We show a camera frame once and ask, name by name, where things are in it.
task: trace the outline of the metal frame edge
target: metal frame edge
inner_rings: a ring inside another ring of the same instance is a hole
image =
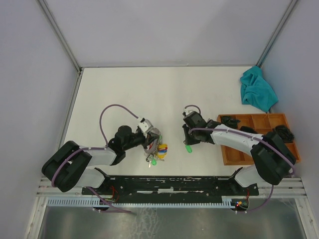
[[[319,239],[319,229],[308,198],[295,199],[301,222],[308,239]]]
[[[75,58],[75,56],[74,56],[69,44],[65,40],[65,37],[63,36],[58,24],[56,23],[56,20],[55,20],[55,18],[53,16],[53,13],[49,9],[48,3],[46,2],[46,0],[35,0],[35,1],[38,3],[42,13],[44,14],[44,16],[47,19],[48,23],[52,27],[52,30],[54,31],[54,33],[57,36],[59,42],[61,43],[62,48],[64,49],[64,51],[66,52],[66,54],[70,58],[73,66],[75,67],[75,69],[78,72],[80,72],[81,71],[81,66],[79,65],[78,61],[76,60],[76,58]]]
[[[69,106],[69,109],[68,109],[68,112],[67,112],[67,116],[66,116],[66,119],[65,119],[65,123],[64,123],[64,127],[63,127],[63,130],[62,130],[61,139],[60,139],[59,144],[58,144],[58,148],[60,148],[64,144],[64,140],[65,140],[66,133],[67,133],[67,130],[68,130],[68,127],[69,127],[69,123],[70,123],[70,120],[71,120],[71,115],[72,115],[72,111],[73,111],[73,108],[74,108],[75,100],[76,100],[76,97],[77,97],[77,94],[78,94],[78,91],[79,91],[79,88],[80,88],[83,72],[84,72],[84,70],[82,69],[81,72],[78,74],[77,79],[76,79],[76,83],[75,83],[74,90],[73,90],[73,93],[72,93],[70,106]]]
[[[292,0],[286,11],[284,12],[284,15],[282,16],[282,18],[280,19],[278,25],[276,26],[273,34],[271,35],[266,47],[264,48],[262,54],[260,55],[256,66],[258,67],[262,67],[269,52],[271,51],[271,49],[273,48],[274,44],[276,43],[276,40],[278,39],[279,34],[282,32],[282,30],[284,29],[285,24],[287,23],[289,17],[291,16],[291,13],[293,12],[293,10],[296,8],[297,3],[299,2],[299,0]]]

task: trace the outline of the green object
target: green object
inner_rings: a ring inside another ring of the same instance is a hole
[[[192,153],[193,150],[191,149],[191,147],[189,145],[185,145],[185,148],[187,150],[187,152]]]
[[[154,165],[154,166],[157,165],[157,162],[155,159],[152,160],[152,165]]]

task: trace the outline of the white table surface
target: white table surface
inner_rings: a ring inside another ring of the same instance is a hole
[[[165,162],[149,168],[141,146],[128,150],[116,166],[101,166],[110,175],[231,175],[240,166],[223,164],[221,147],[208,143],[183,144],[183,107],[198,105],[204,119],[219,114],[257,114],[259,109],[242,105],[240,81],[249,67],[140,67],[86,68],[75,101],[66,139],[79,145],[104,146],[99,117],[104,107],[121,104],[149,119],[168,144]],[[104,113],[103,129],[108,140],[121,125],[136,130],[137,120],[122,108]]]

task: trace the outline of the bundle of keys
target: bundle of keys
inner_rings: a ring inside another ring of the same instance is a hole
[[[146,162],[149,163],[149,168],[151,165],[157,165],[157,161],[164,161],[164,158],[167,155],[167,144],[163,144],[160,131],[157,128],[153,128],[153,133],[157,134],[159,137],[150,144],[148,150],[145,150],[147,156]]]

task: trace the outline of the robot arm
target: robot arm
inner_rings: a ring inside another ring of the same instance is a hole
[[[184,111],[183,120],[185,122],[183,129],[185,134],[184,143],[186,145],[207,142],[228,146],[252,156],[255,164],[237,170],[231,177],[241,187],[248,187],[251,184],[262,181],[278,185],[282,178],[289,174],[291,166],[260,141],[266,142],[275,148],[292,164],[296,163],[296,158],[282,139],[274,132],[269,132],[266,135],[242,132],[213,120],[206,122],[195,111]],[[205,131],[194,130],[189,133],[194,128],[204,128]]]
[[[62,192],[67,192],[75,186],[98,188],[105,181],[107,175],[94,168],[97,165],[117,165],[126,156],[126,150],[142,145],[144,149],[158,140],[159,135],[153,130],[153,125],[147,119],[141,119],[135,133],[127,126],[119,127],[108,147],[81,147],[73,141],[66,142],[43,166],[42,173],[52,181],[56,171],[58,175],[54,184]],[[63,162],[75,151],[60,169]]]

